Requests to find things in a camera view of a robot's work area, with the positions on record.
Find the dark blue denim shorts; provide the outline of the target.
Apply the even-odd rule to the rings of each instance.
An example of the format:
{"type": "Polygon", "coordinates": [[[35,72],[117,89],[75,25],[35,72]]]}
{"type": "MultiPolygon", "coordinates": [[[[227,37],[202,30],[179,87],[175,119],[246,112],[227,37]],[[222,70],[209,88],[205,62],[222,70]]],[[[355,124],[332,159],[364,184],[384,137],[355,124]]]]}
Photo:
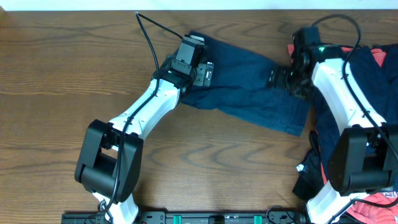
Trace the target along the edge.
{"type": "Polygon", "coordinates": [[[208,87],[194,86],[182,103],[201,110],[218,109],[264,128],[301,135],[309,104],[278,88],[267,88],[277,63],[254,52],[201,35],[215,67],[208,87]]]}

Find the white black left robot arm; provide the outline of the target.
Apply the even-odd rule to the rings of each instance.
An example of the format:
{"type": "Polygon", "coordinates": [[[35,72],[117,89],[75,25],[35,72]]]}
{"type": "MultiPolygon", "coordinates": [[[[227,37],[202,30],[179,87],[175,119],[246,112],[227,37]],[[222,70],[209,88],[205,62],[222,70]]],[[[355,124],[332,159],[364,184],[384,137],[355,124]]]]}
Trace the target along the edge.
{"type": "Polygon", "coordinates": [[[139,213],[134,190],[141,169],[145,138],[192,86],[209,86],[211,62],[186,64],[168,55],[154,72],[148,89],[126,111],[107,123],[88,126],[75,180],[98,199],[98,213],[83,223],[133,223],[139,213]]]}

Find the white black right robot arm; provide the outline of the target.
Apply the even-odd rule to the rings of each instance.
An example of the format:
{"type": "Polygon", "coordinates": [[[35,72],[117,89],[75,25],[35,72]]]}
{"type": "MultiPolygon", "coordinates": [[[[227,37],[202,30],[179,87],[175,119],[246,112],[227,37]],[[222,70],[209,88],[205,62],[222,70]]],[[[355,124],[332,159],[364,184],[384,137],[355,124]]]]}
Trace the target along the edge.
{"type": "Polygon", "coordinates": [[[288,47],[292,65],[267,84],[291,89],[303,75],[315,90],[318,167],[303,191],[312,223],[347,213],[363,223],[397,222],[397,50],[309,45],[288,47]]]}

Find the red orange garment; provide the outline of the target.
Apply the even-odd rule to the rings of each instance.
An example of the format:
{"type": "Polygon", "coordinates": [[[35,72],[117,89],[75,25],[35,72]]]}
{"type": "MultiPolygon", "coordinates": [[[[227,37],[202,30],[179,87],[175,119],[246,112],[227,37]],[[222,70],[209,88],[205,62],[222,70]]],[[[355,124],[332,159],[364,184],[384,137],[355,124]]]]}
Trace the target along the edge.
{"type": "MultiPolygon", "coordinates": [[[[376,45],[374,48],[382,48],[385,45],[376,45]]],[[[328,180],[327,171],[324,171],[322,167],[323,183],[326,184],[328,180]]],[[[347,210],[347,213],[353,216],[355,219],[363,223],[397,223],[397,206],[391,208],[377,208],[364,203],[356,203],[347,210]]]]}

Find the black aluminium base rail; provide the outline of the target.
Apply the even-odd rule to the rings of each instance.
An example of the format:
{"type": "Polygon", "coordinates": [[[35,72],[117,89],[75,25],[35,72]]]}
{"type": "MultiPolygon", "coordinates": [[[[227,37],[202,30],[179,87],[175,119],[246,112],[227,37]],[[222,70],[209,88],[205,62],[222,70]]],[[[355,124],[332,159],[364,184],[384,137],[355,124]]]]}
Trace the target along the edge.
{"type": "Polygon", "coordinates": [[[142,212],[133,224],[299,224],[308,223],[295,211],[271,210],[264,213],[166,213],[142,212]]]}

